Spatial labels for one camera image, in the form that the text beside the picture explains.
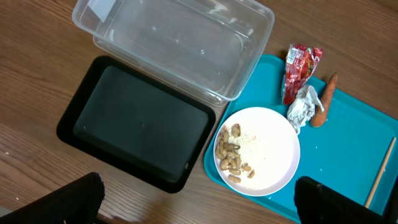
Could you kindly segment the wooden chopstick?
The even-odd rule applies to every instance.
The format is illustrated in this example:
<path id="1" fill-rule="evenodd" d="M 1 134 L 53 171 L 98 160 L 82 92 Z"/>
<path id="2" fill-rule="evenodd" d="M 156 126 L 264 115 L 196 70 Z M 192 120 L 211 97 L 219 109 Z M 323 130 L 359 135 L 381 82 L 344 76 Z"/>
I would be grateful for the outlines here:
<path id="1" fill-rule="evenodd" d="M 389 158 L 391 156 L 391 153 L 392 153 L 392 150 L 394 148 L 395 143 L 396 143 L 396 137 L 393 137 L 392 141 L 391 141 L 391 143 L 389 145 L 389 148 L 388 148 L 388 150 L 386 152 L 386 155 L 383 158 L 383 162 L 382 162 L 382 164 L 380 166 L 380 169 L 379 169 L 379 171 L 377 173 L 377 176 L 376 176 L 376 179 L 375 179 L 375 181 L 373 183 L 371 191 L 370 191 L 370 193 L 369 193 L 369 195 L 367 197 L 366 203 L 364 205 L 366 208 L 369 208 L 371 203 L 372 203 L 372 201 L 373 201 L 374 195 L 375 195 L 376 190 L 377 190 L 377 188 L 379 186 L 379 183 L 380 183 L 380 181 L 382 179 L 383 173 L 385 173 L 385 169 L 386 169 L 387 163 L 389 162 Z"/>

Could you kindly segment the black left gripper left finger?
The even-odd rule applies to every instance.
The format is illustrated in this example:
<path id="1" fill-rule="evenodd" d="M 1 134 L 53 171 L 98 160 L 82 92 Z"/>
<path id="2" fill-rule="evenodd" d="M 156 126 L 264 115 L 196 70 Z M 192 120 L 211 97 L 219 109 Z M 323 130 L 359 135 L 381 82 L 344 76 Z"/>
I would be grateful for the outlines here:
<path id="1" fill-rule="evenodd" d="M 90 172 L 58 190 L 2 216 L 1 223 L 94 223 L 104 196 L 104 183 L 100 175 Z"/>

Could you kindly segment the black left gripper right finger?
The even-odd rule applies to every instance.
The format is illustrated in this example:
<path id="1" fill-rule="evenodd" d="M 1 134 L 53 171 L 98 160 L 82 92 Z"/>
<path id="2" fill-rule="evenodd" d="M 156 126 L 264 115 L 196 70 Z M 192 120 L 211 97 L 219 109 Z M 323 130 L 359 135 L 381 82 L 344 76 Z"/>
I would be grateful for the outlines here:
<path id="1" fill-rule="evenodd" d="M 397 223 L 397 195 L 379 215 L 307 176 L 295 183 L 294 203 L 302 224 Z"/>

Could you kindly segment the orange carrot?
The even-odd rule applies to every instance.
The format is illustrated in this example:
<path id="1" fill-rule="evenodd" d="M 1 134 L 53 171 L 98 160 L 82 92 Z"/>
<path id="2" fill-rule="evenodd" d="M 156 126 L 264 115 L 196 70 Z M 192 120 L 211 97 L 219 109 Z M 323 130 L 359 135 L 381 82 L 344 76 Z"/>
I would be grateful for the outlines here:
<path id="1" fill-rule="evenodd" d="M 323 109 L 321 109 L 319 106 L 316 108 L 315 114 L 314 116 L 311 118 L 310 124 L 314 127 L 314 128 L 319 128 L 320 126 L 322 126 L 327 119 L 328 116 L 328 112 L 330 109 L 330 105 L 333 99 L 333 95 L 336 89 L 336 84 L 338 81 L 338 74 L 334 73 L 328 83 L 326 84 L 326 87 L 324 89 L 324 92 L 321 96 L 321 103 L 323 106 Z"/>

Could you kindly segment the white tissue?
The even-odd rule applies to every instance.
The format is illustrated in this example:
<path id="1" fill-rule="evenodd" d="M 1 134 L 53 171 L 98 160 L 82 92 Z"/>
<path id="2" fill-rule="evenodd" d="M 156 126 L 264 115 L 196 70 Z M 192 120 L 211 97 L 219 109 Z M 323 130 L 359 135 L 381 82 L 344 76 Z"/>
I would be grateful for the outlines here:
<path id="1" fill-rule="evenodd" d="M 304 127 L 306 122 L 314 116 L 316 106 L 320 107 L 321 111 L 324 111 L 324 107 L 314 87 L 304 85 L 299 89 L 294 102 L 287 110 L 287 120 L 297 135 L 300 134 L 301 127 Z"/>

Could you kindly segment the red snack wrapper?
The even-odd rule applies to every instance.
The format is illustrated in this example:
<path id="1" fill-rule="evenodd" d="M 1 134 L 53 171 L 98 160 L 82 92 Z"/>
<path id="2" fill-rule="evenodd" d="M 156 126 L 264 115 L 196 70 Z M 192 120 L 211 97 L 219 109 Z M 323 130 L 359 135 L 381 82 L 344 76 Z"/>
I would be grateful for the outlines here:
<path id="1" fill-rule="evenodd" d="M 282 104 L 294 102 L 299 89 L 313 75 L 323 49 L 301 44 L 290 44 L 285 60 L 285 74 L 282 80 Z"/>

